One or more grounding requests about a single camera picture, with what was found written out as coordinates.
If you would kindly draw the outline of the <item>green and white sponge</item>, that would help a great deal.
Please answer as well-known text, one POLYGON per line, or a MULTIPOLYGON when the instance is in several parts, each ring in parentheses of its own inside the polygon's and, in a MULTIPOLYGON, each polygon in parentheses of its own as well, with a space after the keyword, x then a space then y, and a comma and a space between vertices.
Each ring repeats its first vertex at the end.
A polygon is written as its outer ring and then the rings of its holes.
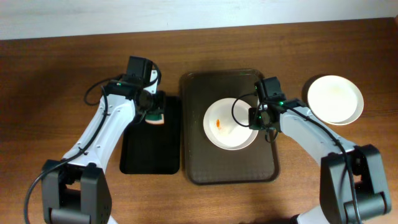
POLYGON ((164 114, 148 114, 146 115, 145 121, 151 125, 163 125, 164 114))

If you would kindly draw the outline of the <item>white plate front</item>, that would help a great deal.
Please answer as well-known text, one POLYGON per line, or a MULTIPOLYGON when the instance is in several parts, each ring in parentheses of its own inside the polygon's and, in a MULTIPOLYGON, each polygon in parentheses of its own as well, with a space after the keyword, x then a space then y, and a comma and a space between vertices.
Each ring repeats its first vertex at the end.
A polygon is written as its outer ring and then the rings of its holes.
POLYGON ((237 151, 248 147, 257 137, 258 131, 248 125, 248 109, 243 100, 233 103, 236 98, 223 98, 208 107, 203 117, 203 130, 206 137, 217 147, 227 151, 237 151))

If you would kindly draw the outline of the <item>white plate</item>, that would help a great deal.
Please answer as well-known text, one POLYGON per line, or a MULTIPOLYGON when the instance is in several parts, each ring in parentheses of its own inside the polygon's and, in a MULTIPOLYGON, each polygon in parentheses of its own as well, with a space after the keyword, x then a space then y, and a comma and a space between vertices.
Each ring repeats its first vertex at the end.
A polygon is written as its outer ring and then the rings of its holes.
POLYGON ((336 75, 313 81, 307 91, 307 102, 318 119, 336 126, 353 123, 364 110, 360 89, 347 78, 336 75))
POLYGON ((243 100, 233 103, 236 98, 223 98, 208 107, 203 117, 203 130, 206 137, 217 147, 227 151, 237 151, 248 147, 257 137, 258 131, 248 125, 248 109, 243 100))

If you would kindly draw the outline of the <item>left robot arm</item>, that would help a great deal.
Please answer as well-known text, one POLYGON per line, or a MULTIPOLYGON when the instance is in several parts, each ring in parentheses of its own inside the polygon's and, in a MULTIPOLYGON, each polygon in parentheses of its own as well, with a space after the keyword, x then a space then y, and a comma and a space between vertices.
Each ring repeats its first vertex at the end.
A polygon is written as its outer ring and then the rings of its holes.
POLYGON ((163 113, 161 76, 153 61, 131 56, 124 74, 97 83, 101 98, 93 119, 62 159, 46 161, 38 178, 46 223, 115 223, 106 168, 135 118, 163 113))

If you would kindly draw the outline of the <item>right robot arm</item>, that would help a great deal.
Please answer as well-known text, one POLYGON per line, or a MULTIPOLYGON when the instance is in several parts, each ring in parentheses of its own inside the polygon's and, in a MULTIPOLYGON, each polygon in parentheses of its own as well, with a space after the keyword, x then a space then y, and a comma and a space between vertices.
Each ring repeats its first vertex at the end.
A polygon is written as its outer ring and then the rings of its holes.
POLYGON ((336 134, 304 102, 288 100, 276 77, 260 79, 254 87, 259 102, 249 109, 249 129, 292 138, 320 165, 320 203, 293 216, 291 223, 362 223, 392 210, 376 147, 336 134))

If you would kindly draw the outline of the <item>small black tray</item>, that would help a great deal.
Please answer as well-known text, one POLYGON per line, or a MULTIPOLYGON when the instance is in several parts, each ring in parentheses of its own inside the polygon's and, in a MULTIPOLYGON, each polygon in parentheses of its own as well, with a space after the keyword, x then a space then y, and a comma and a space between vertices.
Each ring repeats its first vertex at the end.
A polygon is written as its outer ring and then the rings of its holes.
POLYGON ((166 97, 164 124, 142 121, 124 131, 119 170, 123 174, 175 174, 180 168, 182 103, 166 97))

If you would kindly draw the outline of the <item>brown serving tray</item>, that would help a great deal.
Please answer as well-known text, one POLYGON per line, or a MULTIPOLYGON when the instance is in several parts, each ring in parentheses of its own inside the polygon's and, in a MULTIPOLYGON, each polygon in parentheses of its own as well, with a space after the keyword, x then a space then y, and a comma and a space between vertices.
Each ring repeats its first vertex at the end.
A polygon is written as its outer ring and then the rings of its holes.
POLYGON ((180 79, 184 163, 187 177, 197 185, 272 182, 280 171, 277 144, 266 140, 272 132, 259 131, 250 145, 226 150, 213 144, 203 129, 206 110, 223 98, 241 97, 251 107, 254 84, 263 78, 255 69, 193 72, 180 79))

